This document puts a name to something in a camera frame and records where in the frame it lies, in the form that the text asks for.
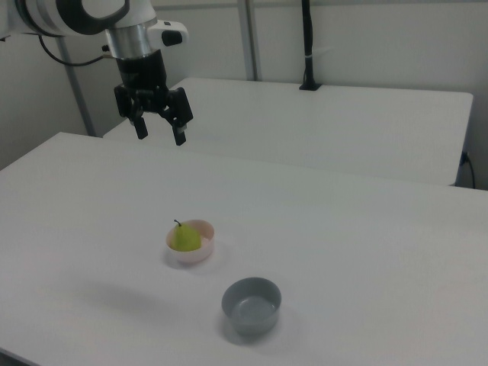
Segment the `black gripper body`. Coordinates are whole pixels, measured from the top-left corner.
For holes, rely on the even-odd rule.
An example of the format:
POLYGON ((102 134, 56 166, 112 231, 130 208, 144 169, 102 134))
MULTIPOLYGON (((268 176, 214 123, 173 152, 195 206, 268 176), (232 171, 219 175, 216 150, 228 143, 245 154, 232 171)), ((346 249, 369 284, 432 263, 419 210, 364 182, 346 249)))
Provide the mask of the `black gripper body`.
POLYGON ((132 101, 141 92, 143 111, 159 114, 166 108, 168 87, 166 71, 160 50, 136 59, 117 59, 122 83, 115 88, 120 114, 129 114, 132 101))

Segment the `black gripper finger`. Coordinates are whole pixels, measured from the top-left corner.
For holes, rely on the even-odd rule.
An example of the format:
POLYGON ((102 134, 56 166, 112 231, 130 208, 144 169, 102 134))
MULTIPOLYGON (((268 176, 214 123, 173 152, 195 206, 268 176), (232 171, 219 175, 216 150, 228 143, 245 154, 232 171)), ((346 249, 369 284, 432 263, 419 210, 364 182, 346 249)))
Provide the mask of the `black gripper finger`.
POLYGON ((185 90, 168 90, 157 114, 171 125, 175 144, 183 145, 186 142, 187 124, 194 118, 185 90))
POLYGON ((127 118, 135 128, 139 140, 148 136, 145 120, 143 119, 143 106, 136 92, 131 92, 124 85, 114 88, 117 108, 121 117, 127 118))

